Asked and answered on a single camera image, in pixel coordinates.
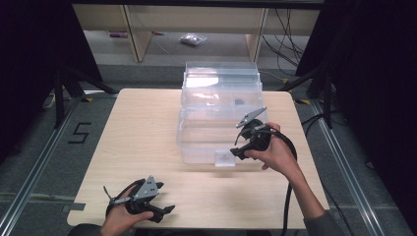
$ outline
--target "gray carpet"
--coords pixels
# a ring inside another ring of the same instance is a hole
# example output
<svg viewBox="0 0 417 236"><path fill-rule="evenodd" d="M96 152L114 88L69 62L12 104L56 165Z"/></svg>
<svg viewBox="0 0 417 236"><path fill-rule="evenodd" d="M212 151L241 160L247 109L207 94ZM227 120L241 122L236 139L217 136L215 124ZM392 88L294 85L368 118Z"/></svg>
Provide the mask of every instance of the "gray carpet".
<svg viewBox="0 0 417 236"><path fill-rule="evenodd" d="M184 67L100 65L99 70L105 83L114 89L180 89L184 73ZM284 78L293 80L292 77L278 70L260 69L260 71L265 72L261 73L264 90L281 88ZM86 84L83 84L83 87L94 89ZM293 89L291 94L294 99L307 98L305 94L307 87L308 83ZM114 101L115 98L94 98L92 102L78 104L12 235L66 235L69 232L71 226L66 223L68 212L65 207L72 202L78 192ZM296 104L296 109L301 121L314 116L311 105ZM25 139L21 141L21 152L9 156L0 166L1 213L11 201L7 194L15 194L19 191L46 144L55 122L54 115L53 108L41 113L33 122ZM341 114L332 115L332 121L333 131L387 235L412 235L377 173L364 165L366 155L360 149ZM81 126L79 130L89 135L83 144L69 144L70 141L80 140L80 136L73 135L80 122L90 122L90 125ZM319 123L312 126L307 139L324 185L340 206L354 234L370 235L334 161ZM57 199L52 201L48 198L51 196L56 196ZM337 222L345 234L350 235L346 224L335 209L335 204L330 198L328 202ZM278 235L279 231L272 231L272 233ZM307 235L307 233L301 230L298 235Z"/></svg>

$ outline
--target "hand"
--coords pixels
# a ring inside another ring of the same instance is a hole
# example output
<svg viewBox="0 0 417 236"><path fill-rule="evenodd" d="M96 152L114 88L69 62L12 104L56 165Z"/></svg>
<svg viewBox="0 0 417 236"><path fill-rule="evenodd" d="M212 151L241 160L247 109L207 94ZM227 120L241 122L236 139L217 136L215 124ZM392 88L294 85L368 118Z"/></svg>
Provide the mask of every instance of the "hand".
<svg viewBox="0 0 417 236"><path fill-rule="evenodd" d="M273 131L280 131L279 125L275 123L267 122L266 125L271 127ZM270 137L269 146L265 151L250 149L245 151L245 155L262 161L264 163L263 170L272 168L287 178L294 172L298 172L297 170L301 172L288 145L275 135Z"/></svg>
<svg viewBox="0 0 417 236"><path fill-rule="evenodd" d="M121 199L128 197L132 191L133 186L130 188ZM140 214L130 214L125 205L114 206L113 209L108 213L103 225L101 226L101 235L103 236L116 236L122 235L123 233L131 230L133 232L134 225L137 222L144 221L153 217L153 212L145 211Z"/></svg>

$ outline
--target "plastic container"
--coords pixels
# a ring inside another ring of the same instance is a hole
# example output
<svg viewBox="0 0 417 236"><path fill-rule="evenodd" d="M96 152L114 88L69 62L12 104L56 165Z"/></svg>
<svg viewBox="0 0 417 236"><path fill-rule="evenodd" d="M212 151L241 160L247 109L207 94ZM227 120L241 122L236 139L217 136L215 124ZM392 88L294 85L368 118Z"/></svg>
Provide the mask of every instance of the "plastic container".
<svg viewBox="0 0 417 236"><path fill-rule="evenodd" d="M254 63L187 63L178 117L177 146L186 163L234 166L231 152L249 112L264 107ZM266 122L264 113L258 119ZM246 142L240 139L237 147Z"/></svg>

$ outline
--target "wooden table top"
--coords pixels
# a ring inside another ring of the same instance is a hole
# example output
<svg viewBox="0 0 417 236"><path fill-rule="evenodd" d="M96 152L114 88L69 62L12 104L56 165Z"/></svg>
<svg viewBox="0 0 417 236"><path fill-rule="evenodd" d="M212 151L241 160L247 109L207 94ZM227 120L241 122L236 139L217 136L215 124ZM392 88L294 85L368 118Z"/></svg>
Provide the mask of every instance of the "wooden table top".
<svg viewBox="0 0 417 236"><path fill-rule="evenodd" d="M163 182L151 202L156 207L176 205L160 223L138 227L279 229L288 182L281 174L261 169L260 161L241 161L234 167L187 164L176 145L180 89L125 88L118 95L91 159L75 203L70 225L101 225L109 199L135 180L153 175ZM291 95L264 91L268 119L295 145L298 162L310 187L328 209L318 172ZM295 196L291 197L288 228L305 228Z"/></svg>

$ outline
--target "sleeve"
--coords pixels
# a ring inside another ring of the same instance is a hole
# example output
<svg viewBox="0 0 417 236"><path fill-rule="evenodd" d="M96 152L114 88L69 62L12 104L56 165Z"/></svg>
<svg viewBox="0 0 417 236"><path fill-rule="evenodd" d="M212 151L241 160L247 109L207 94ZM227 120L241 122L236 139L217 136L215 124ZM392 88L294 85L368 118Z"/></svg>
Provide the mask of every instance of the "sleeve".
<svg viewBox="0 0 417 236"><path fill-rule="evenodd" d="M304 223L310 236L344 235L343 231L328 211L317 218L304 219Z"/></svg>
<svg viewBox="0 0 417 236"><path fill-rule="evenodd" d="M101 236L100 228L95 224L79 224L70 231L68 236Z"/></svg>

